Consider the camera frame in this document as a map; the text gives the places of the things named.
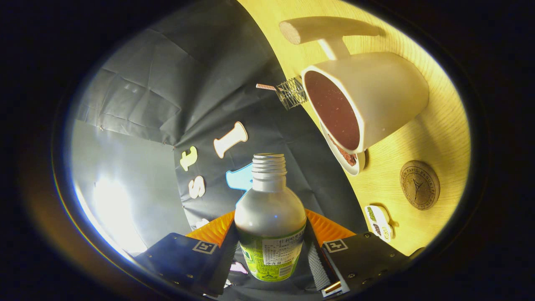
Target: wire whisk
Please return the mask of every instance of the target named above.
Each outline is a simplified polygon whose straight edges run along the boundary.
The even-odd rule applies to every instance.
[[[262,84],[256,84],[256,87],[259,89],[275,91],[286,110],[295,108],[308,100],[300,76],[290,78],[287,81],[282,82],[280,85],[277,85],[276,88]]]

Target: pink object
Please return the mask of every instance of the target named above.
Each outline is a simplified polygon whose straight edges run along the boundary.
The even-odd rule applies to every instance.
[[[273,86],[268,86],[268,85],[262,85],[262,84],[256,84],[256,87],[258,89],[266,89],[266,90],[273,90],[273,91],[276,91],[277,88],[273,87]]]
[[[234,272],[242,272],[244,274],[249,274],[249,272],[243,267],[243,265],[239,262],[235,262],[233,264],[231,264],[231,271],[234,271]]]

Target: brown liquid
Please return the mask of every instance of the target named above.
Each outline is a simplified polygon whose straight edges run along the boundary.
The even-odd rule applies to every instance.
[[[345,148],[356,149],[360,140],[358,122],[342,91],[316,71],[305,73],[304,81],[310,102],[331,135]]]

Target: plastic bottle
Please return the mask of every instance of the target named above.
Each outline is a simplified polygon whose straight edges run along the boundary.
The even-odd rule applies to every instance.
[[[286,172],[284,155],[254,155],[253,188],[238,202],[234,215],[247,266],[267,282],[294,273],[307,222],[303,203],[286,187]]]

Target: bottle neck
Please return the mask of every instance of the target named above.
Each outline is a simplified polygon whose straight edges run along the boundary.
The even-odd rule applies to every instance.
[[[286,188],[286,160],[282,154],[255,154],[253,157],[253,189],[277,192]]]

